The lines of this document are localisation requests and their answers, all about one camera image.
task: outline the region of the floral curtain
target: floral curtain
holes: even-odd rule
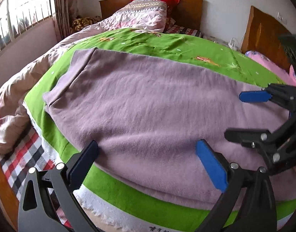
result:
[[[61,41],[71,34],[70,26],[77,16],[77,0],[54,0],[53,14],[57,40]]]

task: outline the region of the brown headboard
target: brown headboard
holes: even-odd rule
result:
[[[278,40],[285,33],[290,32],[277,19],[251,6],[241,51],[258,51],[289,72],[290,63]]]
[[[131,0],[102,0],[100,1],[102,18],[108,18],[117,10],[126,6]],[[180,0],[173,9],[172,17],[179,26],[199,30],[202,17],[203,0]]]

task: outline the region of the red pillow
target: red pillow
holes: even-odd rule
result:
[[[180,2],[180,0],[159,0],[162,2],[166,2],[167,5],[167,12],[166,12],[166,23],[165,23],[165,28],[164,31],[167,31],[170,27],[170,18],[171,18],[171,13],[174,7],[176,7],[178,5],[178,3]]]

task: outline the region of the metal screw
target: metal screw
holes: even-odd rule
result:
[[[279,153],[275,153],[273,155],[273,162],[277,163],[280,160],[280,154]]]
[[[56,168],[58,169],[58,170],[61,170],[62,168],[64,168],[64,163],[59,163],[59,164],[57,164],[56,165]]]
[[[30,167],[29,168],[29,173],[34,173],[36,171],[36,168],[35,167]]]
[[[266,133],[261,134],[261,140],[262,141],[267,140],[267,134]]]
[[[266,173],[266,168],[265,167],[260,167],[259,170],[260,170],[261,173]]]
[[[239,168],[239,165],[236,162],[232,162],[231,163],[231,168],[232,169],[238,169]]]

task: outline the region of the electrical socket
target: electrical socket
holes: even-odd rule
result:
[[[287,24],[287,20],[278,12],[278,20],[280,22],[283,22],[284,24]]]

